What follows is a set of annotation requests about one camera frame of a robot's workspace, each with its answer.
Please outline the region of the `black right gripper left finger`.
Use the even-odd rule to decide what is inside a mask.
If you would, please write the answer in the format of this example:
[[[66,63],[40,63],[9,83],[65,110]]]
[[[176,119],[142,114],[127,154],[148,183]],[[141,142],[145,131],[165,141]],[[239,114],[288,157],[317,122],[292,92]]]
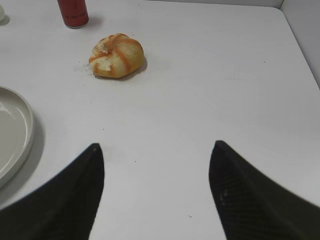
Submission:
[[[104,189],[98,143],[44,185],[0,211],[2,240],[87,240]]]

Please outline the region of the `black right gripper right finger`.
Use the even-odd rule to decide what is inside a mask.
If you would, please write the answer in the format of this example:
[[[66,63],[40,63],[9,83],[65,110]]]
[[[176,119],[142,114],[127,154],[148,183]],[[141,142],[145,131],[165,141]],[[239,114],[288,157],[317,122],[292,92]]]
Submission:
[[[320,238],[320,208],[264,175],[222,140],[214,144],[208,180],[228,240]]]

